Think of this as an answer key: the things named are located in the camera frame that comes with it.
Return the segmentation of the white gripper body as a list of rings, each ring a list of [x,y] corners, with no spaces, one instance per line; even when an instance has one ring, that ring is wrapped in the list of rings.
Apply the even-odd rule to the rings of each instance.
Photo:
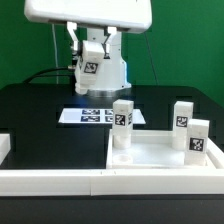
[[[25,0],[24,14],[32,22],[74,22],[129,33],[142,33],[152,25],[151,0]]]

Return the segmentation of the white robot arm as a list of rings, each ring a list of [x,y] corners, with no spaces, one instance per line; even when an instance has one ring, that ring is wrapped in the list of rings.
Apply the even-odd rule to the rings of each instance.
[[[140,34],[151,26],[151,0],[25,0],[24,14],[32,22],[66,26],[77,93],[112,93],[131,86],[121,34]]]

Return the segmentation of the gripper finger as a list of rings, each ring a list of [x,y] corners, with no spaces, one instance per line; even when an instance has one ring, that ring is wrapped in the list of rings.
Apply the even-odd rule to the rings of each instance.
[[[104,29],[105,40],[102,43],[102,47],[104,49],[104,58],[105,59],[110,58],[110,46],[111,46],[111,43],[116,35],[117,35],[116,27],[107,27]]]
[[[77,31],[77,24],[75,22],[68,22],[67,25],[67,31],[71,37],[72,40],[72,53],[79,57],[81,54],[81,42],[79,41],[78,37],[76,36]]]

